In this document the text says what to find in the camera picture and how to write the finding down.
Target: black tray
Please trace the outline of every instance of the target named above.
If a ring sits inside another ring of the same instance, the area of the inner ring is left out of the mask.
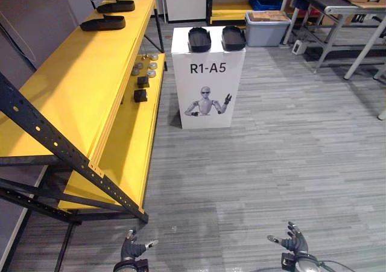
[[[110,2],[108,4],[100,5],[96,8],[99,13],[116,13],[123,11],[135,10],[134,1],[115,0],[116,2]]]
[[[210,34],[204,28],[191,28],[188,39],[189,49],[194,53],[206,52],[212,46]]]
[[[245,47],[244,32],[234,26],[223,28],[223,48],[225,51],[239,51]]]
[[[83,31],[104,31],[104,30],[119,30],[126,26],[124,16],[107,16],[103,15],[103,19],[93,19],[80,24]]]

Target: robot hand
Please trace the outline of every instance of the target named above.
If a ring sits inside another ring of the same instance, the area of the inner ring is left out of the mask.
[[[137,237],[134,236],[135,230],[129,230],[126,234],[125,241],[122,245],[121,258],[122,260],[132,259],[142,255],[146,250],[152,248],[152,246],[158,243],[158,240],[151,241],[147,244],[134,244],[137,240]]]
[[[291,239],[280,239],[274,236],[267,236],[268,240],[271,242],[277,243],[289,251],[292,251],[296,254],[298,253],[308,253],[308,245],[306,239],[304,238],[302,232],[292,222],[288,222],[289,232],[288,235]]]
[[[224,104],[225,105],[228,105],[228,103],[230,103],[230,100],[232,99],[232,96],[231,96],[231,94],[229,94],[228,93],[228,95],[225,97],[225,102],[224,102]]]

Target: blue crate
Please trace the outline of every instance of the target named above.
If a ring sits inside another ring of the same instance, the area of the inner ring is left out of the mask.
[[[282,3],[279,0],[249,0],[254,11],[280,10]]]

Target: metal cylinder part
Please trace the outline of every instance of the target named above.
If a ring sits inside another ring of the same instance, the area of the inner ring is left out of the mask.
[[[151,61],[156,61],[156,60],[158,60],[158,54],[152,54],[152,55],[150,55],[150,60],[151,60]]]
[[[142,62],[138,62],[134,65],[134,68],[141,70],[144,68],[144,64]]]
[[[156,76],[156,71],[154,70],[148,70],[147,75],[149,78],[154,78]]]
[[[157,63],[156,62],[150,62],[149,63],[149,69],[151,69],[151,70],[157,69]]]
[[[131,76],[137,76],[138,74],[139,74],[139,69],[133,68],[133,70],[131,70]]]

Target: cable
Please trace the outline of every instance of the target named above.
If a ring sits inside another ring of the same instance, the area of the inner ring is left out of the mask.
[[[0,27],[1,29],[3,30],[3,32],[5,33],[5,35],[7,36],[7,39],[8,41],[15,47],[15,49],[21,54],[23,55],[25,58],[27,58],[29,61],[31,62],[36,62],[36,56],[35,54],[33,53],[33,51],[31,50],[30,46],[28,46],[28,44],[26,43],[26,41],[24,41],[24,39],[22,38],[22,36],[20,36],[20,34],[18,33],[18,31],[16,31],[16,29],[12,26],[11,22],[8,21],[8,19],[4,16],[4,14],[0,11],[0,14],[1,16],[5,19],[5,21],[9,24],[9,26],[12,28],[12,30],[19,36],[19,38],[21,39],[21,41],[23,41],[24,45],[28,48],[29,52],[31,53],[31,55],[33,56],[33,59],[29,58],[27,55],[25,55],[23,52],[20,52],[18,50],[18,46],[15,46],[14,43],[13,43],[13,39],[11,38],[11,36],[8,34],[7,30],[0,24]]]
[[[339,262],[336,262],[336,261],[332,261],[332,260],[323,260],[323,261],[320,261],[321,265],[323,265],[325,262],[330,262],[330,263],[335,263],[335,264],[338,264],[338,265],[341,265],[342,267],[350,270],[351,272],[356,272],[355,270],[351,269],[350,267],[347,267],[346,265],[342,264],[342,263],[339,263]]]
[[[336,272],[334,269],[332,269],[330,266],[327,266],[326,264],[324,263],[321,263],[320,265],[321,267],[323,267],[325,270],[327,270],[328,272]]]

